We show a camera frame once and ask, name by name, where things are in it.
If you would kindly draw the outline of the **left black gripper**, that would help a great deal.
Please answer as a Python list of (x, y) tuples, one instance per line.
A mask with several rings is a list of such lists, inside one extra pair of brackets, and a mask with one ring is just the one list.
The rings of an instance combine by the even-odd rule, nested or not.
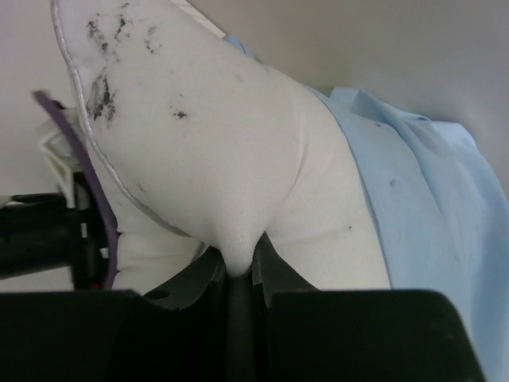
[(110, 289), (117, 221), (99, 184), (82, 174), (68, 189), (7, 197), (1, 207), (1, 278), (66, 267), (76, 290)]

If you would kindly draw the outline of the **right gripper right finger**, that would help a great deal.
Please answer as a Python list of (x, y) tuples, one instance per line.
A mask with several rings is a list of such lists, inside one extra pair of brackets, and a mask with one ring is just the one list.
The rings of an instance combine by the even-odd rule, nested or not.
[(261, 381), (482, 381), (460, 317), (430, 290), (320, 291), (259, 240), (252, 323)]

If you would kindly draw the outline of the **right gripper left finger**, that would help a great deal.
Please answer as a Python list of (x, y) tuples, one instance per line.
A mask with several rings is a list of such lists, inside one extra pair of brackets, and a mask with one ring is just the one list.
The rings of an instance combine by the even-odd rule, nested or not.
[(152, 291), (1, 296), (4, 381), (223, 381), (225, 266), (209, 248)]

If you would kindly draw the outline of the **light blue pillowcase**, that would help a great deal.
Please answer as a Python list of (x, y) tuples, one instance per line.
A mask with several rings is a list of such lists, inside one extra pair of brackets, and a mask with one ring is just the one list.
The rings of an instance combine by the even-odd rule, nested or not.
[(327, 289), (428, 289), (459, 310), (490, 381), (508, 378), (508, 203), (458, 123), (354, 88), (323, 95), (225, 41), (258, 85), (240, 111), (220, 250), (231, 275), (263, 233)]

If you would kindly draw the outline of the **white pillow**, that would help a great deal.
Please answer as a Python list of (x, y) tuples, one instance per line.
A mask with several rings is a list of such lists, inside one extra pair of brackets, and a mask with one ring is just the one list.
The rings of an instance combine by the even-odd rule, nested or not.
[(305, 86), (170, 1), (54, 1), (87, 147), (162, 227), (245, 275), (268, 235), (321, 290), (386, 289), (387, 265), (338, 122)]

